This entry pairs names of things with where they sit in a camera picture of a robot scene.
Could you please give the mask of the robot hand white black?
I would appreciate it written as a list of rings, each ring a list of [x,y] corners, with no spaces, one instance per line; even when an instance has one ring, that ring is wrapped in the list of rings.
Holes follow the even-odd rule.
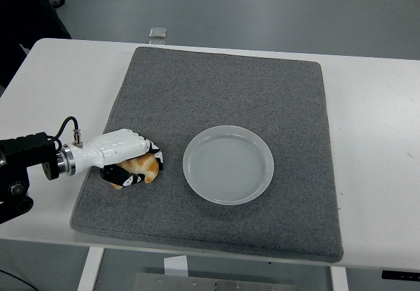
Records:
[[[64,145],[66,174],[77,175],[96,167],[103,180],[116,189],[151,183],[163,169],[163,153],[152,141],[130,129],[95,137],[83,146]]]

